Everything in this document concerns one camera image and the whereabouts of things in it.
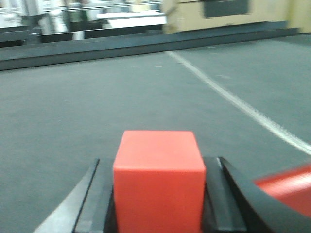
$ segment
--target red cube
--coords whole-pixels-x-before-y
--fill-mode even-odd
[[[206,168],[192,132],[125,131],[113,166],[119,233],[199,233]]]

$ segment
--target red object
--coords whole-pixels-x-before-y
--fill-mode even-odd
[[[255,181],[263,191],[311,217],[311,164]]]
[[[199,233],[206,168],[192,132],[125,131],[113,166],[119,233]]]

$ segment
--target white line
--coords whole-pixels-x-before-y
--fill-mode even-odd
[[[257,123],[265,127],[267,130],[275,134],[277,137],[281,138],[285,142],[291,144],[292,146],[300,149],[301,151],[305,152],[308,155],[311,155],[311,145],[306,143],[305,141],[301,140],[300,138],[296,137],[291,132],[284,129],[282,126],[278,125],[274,121],[270,120],[264,114],[260,113],[258,110],[253,108],[251,105],[240,99],[239,97],[235,96],[233,93],[229,92],[222,88],[219,84],[217,84],[212,78],[208,75],[204,74],[200,71],[197,67],[187,61],[185,58],[178,55],[176,52],[173,51],[166,51],[166,53],[175,59],[176,61],[180,62],[184,67],[189,69],[192,73],[194,73],[202,82],[210,86],[214,91],[224,97],[227,101],[232,103],[235,107],[240,109],[242,112],[247,114]]]

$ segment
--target gray carpet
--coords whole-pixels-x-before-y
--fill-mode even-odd
[[[310,143],[310,38],[177,53]],[[0,100],[2,233],[32,232],[124,130],[194,131],[250,179],[311,161],[166,53],[2,71]]]

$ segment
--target orange block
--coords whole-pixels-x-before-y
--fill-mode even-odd
[[[119,233],[199,233],[206,168],[192,132],[125,131],[113,166]]]
[[[311,164],[255,181],[270,196],[311,217]]]

